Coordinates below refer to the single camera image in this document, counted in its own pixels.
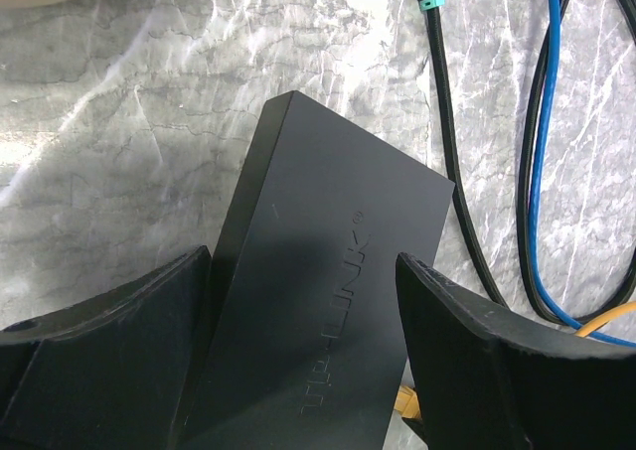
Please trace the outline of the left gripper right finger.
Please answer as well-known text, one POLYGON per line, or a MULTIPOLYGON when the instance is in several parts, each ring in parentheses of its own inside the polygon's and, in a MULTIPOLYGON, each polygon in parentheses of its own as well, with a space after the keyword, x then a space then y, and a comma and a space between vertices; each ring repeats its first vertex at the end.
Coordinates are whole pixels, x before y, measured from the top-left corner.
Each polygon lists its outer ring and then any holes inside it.
POLYGON ((631 449, 635 352, 539 324, 396 261, 399 314, 431 449, 631 449))

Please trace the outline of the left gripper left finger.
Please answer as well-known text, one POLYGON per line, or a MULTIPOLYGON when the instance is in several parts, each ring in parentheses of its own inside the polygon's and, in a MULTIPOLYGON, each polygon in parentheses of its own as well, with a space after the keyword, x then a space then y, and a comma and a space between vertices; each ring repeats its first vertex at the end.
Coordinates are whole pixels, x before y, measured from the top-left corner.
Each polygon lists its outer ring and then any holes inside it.
POLYGON ((5 449, 173 449, 205 343, 205 247, 1 332, 5 449))

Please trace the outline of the black network switch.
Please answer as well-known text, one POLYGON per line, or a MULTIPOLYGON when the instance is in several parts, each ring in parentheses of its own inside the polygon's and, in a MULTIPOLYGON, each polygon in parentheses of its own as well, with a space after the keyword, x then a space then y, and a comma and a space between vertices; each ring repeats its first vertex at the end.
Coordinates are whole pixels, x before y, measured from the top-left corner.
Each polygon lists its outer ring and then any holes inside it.
POLYGON ((379 449, 406 362, 395 265, 435 259, 452 183, 290 91, 260 114, 213 255, 183 449, 379 449))

